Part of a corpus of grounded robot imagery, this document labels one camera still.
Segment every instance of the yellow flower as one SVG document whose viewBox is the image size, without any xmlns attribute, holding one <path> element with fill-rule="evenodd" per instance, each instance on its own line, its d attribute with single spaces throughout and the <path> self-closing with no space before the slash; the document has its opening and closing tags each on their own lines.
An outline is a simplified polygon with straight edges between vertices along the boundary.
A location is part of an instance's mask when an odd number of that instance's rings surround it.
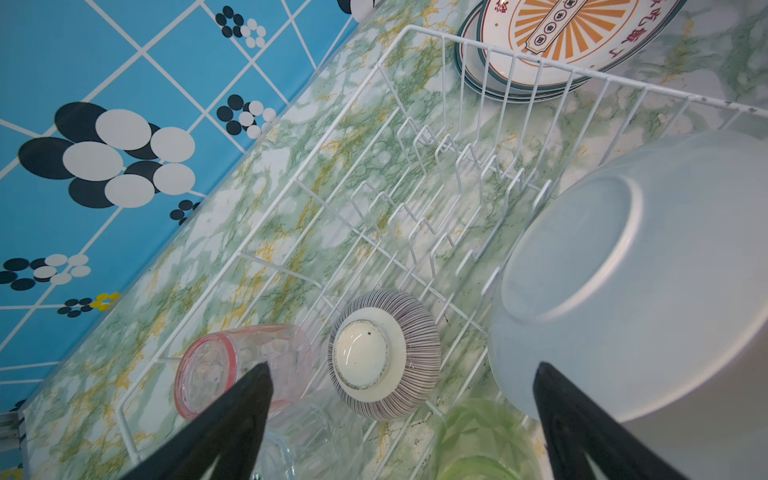
<svg viewBox="0 0 768 480">
<path fill-rule="evenodd" d="M 112 305 L 112 303 L 118 299 L 120 296 L 120 293 L 112 293 L 111 295 L 107 295 L 106 293 L 101 293 L 99 296 L 96 297 L 96 301 L 91 303 L 91 306 L 94 308 L 98 308 L 101 312 L 106 312 L 107 309 Z"/>
</svg>

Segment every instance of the large white bowl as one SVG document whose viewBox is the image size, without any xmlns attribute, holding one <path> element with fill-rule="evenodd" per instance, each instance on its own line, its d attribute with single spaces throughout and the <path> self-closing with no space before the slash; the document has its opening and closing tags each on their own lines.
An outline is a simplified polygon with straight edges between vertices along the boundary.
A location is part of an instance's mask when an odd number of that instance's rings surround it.
<svg viewBox="0 0 768 480">
<path fill-rule="evenodd" d="M 716 131 L 638 148 L 553 201 L 494 300 L 489 352 L 507 399 L 537 418 L 547 361 L 627 422 L 726 372 L 766 322 L 766 183 L 765 144 Z"/>
</svg>

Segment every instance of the plate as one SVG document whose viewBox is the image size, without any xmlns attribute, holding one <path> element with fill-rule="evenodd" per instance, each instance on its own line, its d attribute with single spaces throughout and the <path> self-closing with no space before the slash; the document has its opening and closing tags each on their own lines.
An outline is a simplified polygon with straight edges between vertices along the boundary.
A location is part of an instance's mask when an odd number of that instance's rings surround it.
<svg viewBox="0 0 768 480">
<path fill-rule="evenodd" d="M 467 18 L 464 20 L 464 23 L 462 23 L 462 26 L 459 28 L 459 34 L 464 38 L 471 38 L 475 39 L 475 35 L 477 32 L 477 22 L 479 20 L 480 13 L 483 9 L 483 3 L 481 2 L 479 5 L 477 5 L 475 8 L 472 9 L 472 11 L 469 13 Z M 482 94 L 482 78 L 485 75 L 485 64 L 480 59 L 480 51 L 477 48 L 469 47 L 468 50 L 465 52 L 465 46 L 461 43 L 456 43 L 454 45 L 454 51 L 453 51 L 453 61 L 456 66 L 456 69 L 458 70 L 459 76 L 462 74 L 462 59 L 464 58 L 467 68 L 465 72 L 465 81 L 467 85 L 473 90 L 476 91 L 479 94 Z M 585 83 L 588 80 L 588 78 L 585 78 L 581 81 L 579 81 L 578 84 L 575 82 L 571 86 L 571 90 L 574 88 L 577 88 L 581 86 L 583 83 Z M 494 78 L 490 75 L 490 69 L 488 71 L 488 82 L 485 86 L 485 96 L 488 98 L 491 98 L 492 100 L 496 101 L 504 101 L 504 92 L 507 88 L 507 81 L 504 80 L 499 81 L 497 78 Z M 562 91 L 564 90 L 564 87 L 559 91 L 548 91 L 545 93 L 539 93 L 536 94 L 536 99 L 534 101 L 543 101 L 543 100 L 549 100 L 551 98 L 556 98 L 562 95 Z M 531 99 L 531 92 L 526 90 L 518 90 L 514 86 L 510 86 L 509 88 L 509 96 L 508 96 L 508 103 L 528 103 Z"/>
<path fill-rule="evenodd" d="M 478 38 L 492 45 L 606 71 L 658 35 L 685 0 L 485 0 Z M 481 52 L 485 62 L 486 53 Z M 511 57 L 492 53 L 488 74 L 506 83 Z M 538 65 L 520 61 L 512 84 L 531 90 Z M 539 89 L 564 88 L 569 73 L 545 67 Z"/>
</svg>

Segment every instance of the dish rack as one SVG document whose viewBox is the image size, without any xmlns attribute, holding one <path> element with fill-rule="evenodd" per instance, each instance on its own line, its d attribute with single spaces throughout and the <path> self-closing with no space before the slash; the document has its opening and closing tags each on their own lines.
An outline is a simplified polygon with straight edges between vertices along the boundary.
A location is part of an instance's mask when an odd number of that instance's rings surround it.
<svg viewBox="0 0 768 480">
<path fill-rule="evenodd" d="M 523 61 L 537 65 L 539 72 L 544 68 L 569 72 L 566 93 L 535 104 L 537 77 L 527 104 L 513 105 L 477 95 L 465 88 L 465 71 L 457 72 L 450 61 L 456 43 L 464 44 L 465 52 L 473 47 L 512 57 L 508 78 L 512 78 L 515 64 Z M 420 61 L 419 68 L 432 69 L 434 74 L 422 89 L 407 91 L 399 88 L 399 82 L 412 72 L 398 69 L 396 64 L 413 58 Z M 564 118 L 564 112 L 566 116 L 573 112 L 569 99 L 581 90 L 570 91 L 570 86 L 582 76 L 592 79 L 587 83 L 591 87 L 582 88 L 586 90 L 583 97 L 591 99 L 586 102 L 588 113 L 572 128 L 577 134 L 564 147 L 562 124 L 558 121 Z M 488 62 L 483 93 L 487 80 Z M 657 103 L 674 106 L 667 109 L 669 114 L 658 116 L 653 131 L 632 124 L 649 95 L 655 96 Z M 599 109 L 607 98 L 623 101 L 627 113 L 621 123 L 610 125 L 609 132 L 601 137 L 600 148 L 595 148 L 593 142 L 585 153 L 583 140 L 585 135 L 590 137 L 588 132 L 594 122 L 604 122 Z M 382 112 L 377 117 L 377 128 L 369 130 L 363 139 L 354 136 L 354 119 L 371 108 Z M 253 318 L 270 295 L 270 288 L 286 281 L 303 288 L 307 303 L 300 314 L 281 320 L 300 325 L 321 349 L 327 326 L 333 323 L 327 320 L 333 319 L 352 298 L 372 288 L 409 291 L 432 311 L 443 345 L 441 368 L 450 372 L 441 374 L 432 398 L 407 419 L 378 427 L 377 422 L 368 421 L 366 440 L 357 452 L 367 455 L 364 478 L 417 478 L 420 472 L 423 474 L 422 466 L 431 452 L 431 433 L 436 423 L 462 394 L 473 390 L 503 400 L 488 373 L 485 336 L 491 297 L 505 261 L 538 211 L 557 196 L 565 183 L 572 183 L 617 151 L 637 146 L 633 140 L 637 135 L 624 136 L 628 127 L 633 131 L 640 128 L 643 137 L 653 139 L 673 131 L 684 133 L 694 128 L 690 122 L 678 122 L 687 112 L 713 119 L 707 122 L 714 128 L 728 128 L 742 114 L 768 118 L 768 111 L 759 108 L 406 26 L 119 400 L 116 418 L 131 461 L 140 462 L 147 450 L 137 446 L 133 431 L 137 427 L 135 423 L 129 425 L 127 404 L 140 389 L 147 388 L 145 383 L 153 368 L 171 369 L 171 374 L 175 371 L 179 354 L 184 351 L 181 333 L 202 322 L 201 312 L 214 290 L 231 270 L 245 262 L 266 268 L 269 278 L 249 300 L 238 323 L 229 328 Z M 336 180 L 319 187 L 324 173 L 317 170 L 323 164 L 318 158 L 329 155 L 328 150 L 343 152 L 346 161 L 331 163 L 337 171 Z M 580 166 L 576 174 L 564 182 L 564 174 L 577 158 Z M 369 165 L 374 164 L 380 169 L 367 174 Z M 259 255 L 254 247 L 260 245 L 259 235 L 278 210 L 299 202 L 296 198 L 316 206 L 307 217 L 311 220 L 301 224 L 298 237 L 283 245 L 279 260 Z M 346 254 L 337 257 L 335 263 L 326 261 L 324 269 L 316 273 L 297 267 L 296 252 L 316 246 L 322 238 L 328 238 L 329 231 L 346 239 L 342 244 Z M 323 352 L 307 391 L 327 381 Z M 459 358 L 470 353 L 469 360 Z M 399 446 L 407 452 L 398 453 Z M 366 449 L 378 454 L 368 455 Z M 389 464 L 393 456 L 398 456 L 397 465 Z"/>
</svg>

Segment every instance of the blue wall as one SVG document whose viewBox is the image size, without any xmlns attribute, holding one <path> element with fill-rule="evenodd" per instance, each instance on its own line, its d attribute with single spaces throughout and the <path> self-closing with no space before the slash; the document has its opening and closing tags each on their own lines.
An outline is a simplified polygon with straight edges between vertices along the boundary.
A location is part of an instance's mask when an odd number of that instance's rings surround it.
<svg viewBox="0 0 768 480">
<path fill-rule="evenodd" d="M 0 411 L 356 26 L 336 0 L 2 3 Z"/>
</svg>

